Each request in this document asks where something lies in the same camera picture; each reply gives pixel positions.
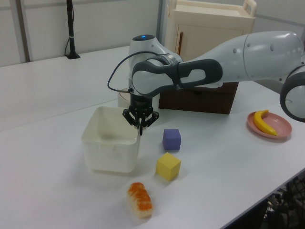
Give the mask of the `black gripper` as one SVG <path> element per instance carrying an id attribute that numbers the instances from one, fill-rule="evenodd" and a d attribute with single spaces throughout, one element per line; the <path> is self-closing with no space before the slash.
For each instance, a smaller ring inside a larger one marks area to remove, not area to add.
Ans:
<path id="1" fill-rule="evenodd" d="M 140 126 L 140 135 L 143 134 L 144 128 L 149 127 L 159 118 L 159 113 L 153 111 L 152 102 L 152 98 L 131 94 L 130 106 L 123 110 L 122 115 L 130 125 Z"/>

